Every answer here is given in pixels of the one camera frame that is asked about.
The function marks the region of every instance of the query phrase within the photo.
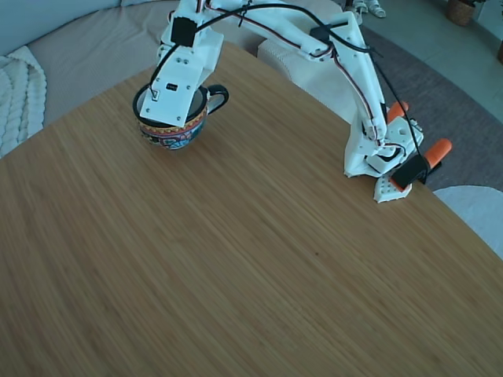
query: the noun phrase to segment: white 3d printed part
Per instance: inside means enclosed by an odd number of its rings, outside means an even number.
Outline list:
[[[390,172],[377,179],[376,188],[374,189],[374,199],[378,203],[405,198],[409,195],[410,190],[412,190],[412,185],[408,185],[403,191],[398,190],[390,182],[391,174]]]

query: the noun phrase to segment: red wire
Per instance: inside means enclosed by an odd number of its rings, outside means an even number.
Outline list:
[[[220,9],[220,8],[213,8],[211,7],[211,4],[210,2],[206,2],[206,6],[211,9],[211,10],[216,10],[217,12],[220,12],[220,13],[226,13],[227,11],[225,9]],[[297,49],[301,49],[300,45],[292,42],[292,41],[289,41],[288,39],[286,39],[285,37],[283,37],[282,35],[280,35],[279,33],[277,33],[275,30],[271,29],[270,27],[267,27],[266,25],[264,24],[261,24],[257,21],[254,21],[252,19],[249,19],[247,17],[244,17],[244,16],[241,16],[239,14],[234,14],[233,16],[237,17],[237,18],[242,18],[243,20],[245,20],[246,22],[250,23],[250,24],[254,24],[255,26],[258,26],[258,27],[261,27],[262,29],[265,29],[267,30],[269,33],[271,33],[272,35],[276,36],[277,38],[279,38],[281,41],[289,44],[290,46],[293,46]],[[333,46],[329,46],[327,48],[326,51],[323,51],[322,53],[320,53],[319,55],[313,55],[311,54],[312,57],[316,57],[316,58],[319,58],[319,57],[323,57],[324,55],[328,55],[329,53],[331,53],[333,51]]]
[[[220,13],[226,13],[226,12],[228,12],[225,9],[213,8],[211,6],[211,0],[207,0],[205,5],[209,9],[215,10],[215,11],[220,12]],[[241,16],[239,14],[234,14],[233,16],[238,17],[238,18],[242,18],[243,20],[246,20],[247,22],[249,22],[250,24],[254,24],[255,26],[259,26],[259,27],[267,30],[269,33],[275,35],[277,38],[279,38],[283,42],[288,43],[290,46],[294,46],[295,48],[300,49],[300,45],[298,45],[298,44],[296,44],[296,43],[294,43],[292,41],[287,40],[285,37],[283,37],[282,35],[278,34],[275,30],[271,29],[270,27],[267,27],[266,25],[263,25],[263,24],[261,24],[259,22],[251,20],[251,19],[249,19],[247,17],[244,17],[244,16]],[[311,56],[312,57],[316,57],[316,58],[323,57],[325,54],[331,53],[332,51],[333,51],[333,45],[329,46],[328,49],[326,51],[322,52],[320,55],[313,55],[313,54],[311,54]],[[347,72],[346,68],[344,68],[339,63],[339,61],[337,60],[337,56],[335,54],[333,54],[333,60],[336,62],[337,67],[344,73],[344,75],[347,77],[347,79],[351,81],[351,84],[353,85],[353,87],[358,91],[358,94],[362,98],[362,100],[364,102],[364,105],[365,105],[365,108],[366,108],[367,112],[369,113],[370,119],[373,119],[372,109],[370,108],[369,102],[365,98],[365,95],[363,94],[363,92],[360,89],[360,87],[358,86],[358,84],[353,80],[353,78],[351,77],[351,75]],[[380,146],[381,143],[380,143],[379,140],[377,140],[377,129],[376,129],[376,126],[374,126],[374,125],[372,125],[372,126],[373,126],[374,137],[375,137],[374,141],[376,141],[377,144]]]

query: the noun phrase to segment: mug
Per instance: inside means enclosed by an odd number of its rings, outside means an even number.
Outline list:
[[[133,99],[133,112],[138,120],[141,134],[152,144],[170,150],[189,145],[201,132],[206,118],[229,100],[229,92],[222,85],[200,86],[194,93],[189,114],[183,127],[156,122],[140,116],[141,105],[149,85],[142,87]]]

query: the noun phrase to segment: white knit blanket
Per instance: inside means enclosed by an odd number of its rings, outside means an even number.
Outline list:
[[[0,158],[43,128],[46,86],[26,46],[0,57]]]

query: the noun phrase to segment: black cable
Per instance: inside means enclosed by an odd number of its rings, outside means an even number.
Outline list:
[[[348,42],[346,39],[344,39],[342,37],[339,37],[336,33],[334,33],[332,30],[330,30],[329,26],[323,24],[323,21],[321,21],[319,18],[317,18],[312,12],[310,12],[309,10],[303,8],[302,6],[292,5],[292,4],[279,4],[279,3],[275,4],[274,3],[274,4],[244,5],[244,6],[241,6],[240,8],[238,8],[238,9],[226,11],[224,14],[222,14],[220,16],[217,16],[217,17],[209,20],[208,22],[205,22],[204,24],[200,25],[196,29],[196,34],[198,32],[200,32],[201,30],[205,29],[206,27],[210,27],[212,24],[215,24],[215,23],[217,23],[217,22],[219,22],[221,20],[224,20],[227,17],[233,16],[235,14],[242,13],[245,10],[247,12],[249,12],[249,11],[255,10],[255,9],[268,9],[268,8],[292,9],[292,10],[297,10],[299,12],[302,12],[302,13],[306,14],[310,19],[312,19],[316,24],[318,24],[318,26],[324,27],[326,29],[326,31],[336,41],[340,42],[341,44],[345,45],[346,47],[348,47],[348,48],[350,48],[350,49],[352,49],[354,51],[357,51],[359,53],[370,53],[372,51],[372,49],[370,49],[370,48],[363,48],[363,47],[356,46],[356,45]],[[166,55],[163,57],[163,59],[161,60],[161,62],[157,65],[156,69],[154,70],[154,72],[152,73],[152,76],[150,78],[150,87],[151,87],[151,89],[152,89],[152,84],[156,80],[156,77],[159,74],[160,70],[166,64],[166,61],[169,59],[169,57],[171,55],[173,55],[173,53],[175,52],[175,50],[179,46],[180,45],[177,45],[177,44],[173,45],[170,48],[170,50],[166,53]]]
[[[410,118],[409,118],[409,115],[407,114],[406,108],[403,106],[403,103],[402,103],[402,101],[400,101],[400,98],[398,97],[398,94],[396,93],[395,88],[393,87],[393,85],[391,84],[391,82],[387,78],[387,76],[384,74],[384,72],[381,69],[381,67],[379,66],[379,64],[376,63],[376,61],[372,58],[372,56],[370,58],[371,58],[371,60],[372,60],[372,62],[374,64],[374,66],[376,67],[377,71],[380,73],[381,77],[383,78],[384,82],[386,83],[387,87],[390,88],[390,91],[393,94],[393,97],[395,97],[395,100],[398,102],[398,104],[402,108],[403,114],[404,114],[404,116],[406,117],[406,120],[407,120],[407,124],[409,125],[410,133],[412,135],[412,140],[414,142],[414,146],[416,147],[417,154],[419,156],[421,156],[421,152],[420,152],[420,149],[419,149],[419,144],[417,143],[417,139],[416,139],[416,134],[414,133],[414,126],[410,122]]]

